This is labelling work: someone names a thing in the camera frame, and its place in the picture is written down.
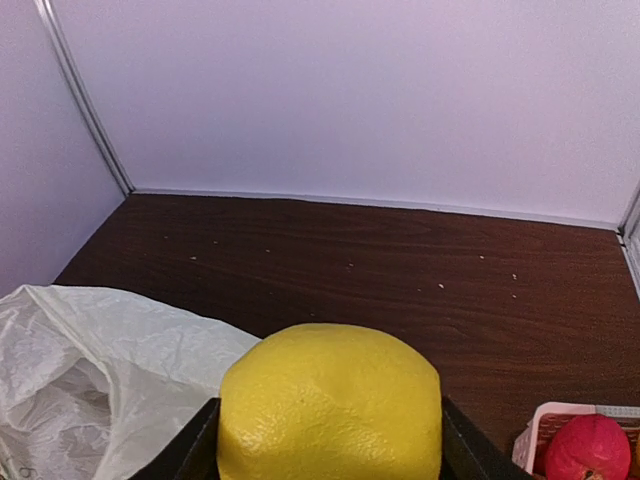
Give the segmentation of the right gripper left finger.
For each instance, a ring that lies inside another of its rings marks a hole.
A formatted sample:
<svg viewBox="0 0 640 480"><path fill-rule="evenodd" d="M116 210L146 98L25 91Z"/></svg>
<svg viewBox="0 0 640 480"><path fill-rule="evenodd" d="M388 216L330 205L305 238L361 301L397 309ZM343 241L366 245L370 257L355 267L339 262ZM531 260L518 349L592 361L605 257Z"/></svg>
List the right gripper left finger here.
<svg viewBox="0 0 640 480"><path fill-rule="evenodd" d="M220 399L212 398L134 480L219 480L216 451Z"/></svg>

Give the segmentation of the yellow lemon toy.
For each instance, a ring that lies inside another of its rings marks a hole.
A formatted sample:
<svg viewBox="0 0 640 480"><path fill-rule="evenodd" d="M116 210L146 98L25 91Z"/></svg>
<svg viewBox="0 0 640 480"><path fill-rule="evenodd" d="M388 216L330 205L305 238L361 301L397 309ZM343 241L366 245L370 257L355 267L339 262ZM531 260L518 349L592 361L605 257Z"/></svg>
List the yellow lemon toy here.
<svg viewBox="0 0 640 480"><path fill-rule="evenodd" d="M252 347L220 387L224 479L435 479L440 377L378 330L286 328Z"/></svg>

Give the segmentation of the light green plastic bag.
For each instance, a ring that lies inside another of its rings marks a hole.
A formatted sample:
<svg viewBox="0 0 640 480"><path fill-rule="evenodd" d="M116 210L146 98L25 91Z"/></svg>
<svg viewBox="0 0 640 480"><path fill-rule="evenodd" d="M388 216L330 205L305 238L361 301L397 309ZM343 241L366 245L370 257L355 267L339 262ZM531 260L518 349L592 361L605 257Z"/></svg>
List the light green plastic bag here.
<svg viewBox="0 0 640 480"><path fill-rule="evenodd" d="M257 338L110 288L1 301L1 475L127 479L219 393Z"/></svg>

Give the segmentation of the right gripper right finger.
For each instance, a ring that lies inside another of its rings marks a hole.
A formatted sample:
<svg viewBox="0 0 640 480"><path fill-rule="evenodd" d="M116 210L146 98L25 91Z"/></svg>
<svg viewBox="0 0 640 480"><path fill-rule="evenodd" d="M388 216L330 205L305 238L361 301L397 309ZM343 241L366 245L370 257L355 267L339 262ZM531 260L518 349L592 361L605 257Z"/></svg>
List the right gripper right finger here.
<svg viewBox="0 0 640 480"><path fill-rule="evenodd" d="M443 447L439 478L451 480L531 480L447 398L442 398Z"/></svg>

